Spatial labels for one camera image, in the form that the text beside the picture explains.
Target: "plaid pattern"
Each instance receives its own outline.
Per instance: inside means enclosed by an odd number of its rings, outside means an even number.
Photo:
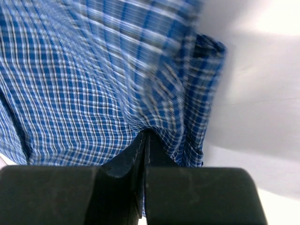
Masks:
[[[2,0],[0,152],[101,165],[152,128],[202,166],[225,47],[197,35],[197,0]]]

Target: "blue and white cloth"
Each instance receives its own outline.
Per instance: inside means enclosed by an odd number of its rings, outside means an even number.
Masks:
[[[198,0],[1,0],[0,153],[101,165],[152,128],[181,166],[202,144],[225,47]]]

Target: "blue plaid fabric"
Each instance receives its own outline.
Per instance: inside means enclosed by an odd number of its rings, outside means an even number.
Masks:
[[[182,166],[202,144],[225,47],[197,0],[0,1],[0,152],[101,165],[152,128]]]

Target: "checkered cloth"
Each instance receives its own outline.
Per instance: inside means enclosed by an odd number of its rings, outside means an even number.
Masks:
[[[225,47],[197,0],[1,0],[0,153],[101,165],[152,128],[182,166],[202,144]]]

